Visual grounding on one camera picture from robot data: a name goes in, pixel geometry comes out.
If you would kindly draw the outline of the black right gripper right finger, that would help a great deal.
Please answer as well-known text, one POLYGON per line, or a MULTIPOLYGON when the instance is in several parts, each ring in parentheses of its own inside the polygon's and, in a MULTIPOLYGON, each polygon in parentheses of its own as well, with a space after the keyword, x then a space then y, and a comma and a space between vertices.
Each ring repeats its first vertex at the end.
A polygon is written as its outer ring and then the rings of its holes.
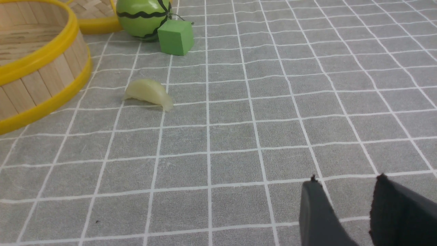
POLYGON ((381 174, 373 191, 369 233, 375 246, 435 246, 437 204, 381 174))

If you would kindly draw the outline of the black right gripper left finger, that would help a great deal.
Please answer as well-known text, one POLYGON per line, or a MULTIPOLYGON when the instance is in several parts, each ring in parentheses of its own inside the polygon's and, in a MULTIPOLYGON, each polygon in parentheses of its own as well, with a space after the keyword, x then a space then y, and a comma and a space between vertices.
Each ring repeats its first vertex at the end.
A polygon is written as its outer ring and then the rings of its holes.
POLYGON ((357 245, 343 228, 315 175, 302 184, 299 227, 302 246, 357 245))

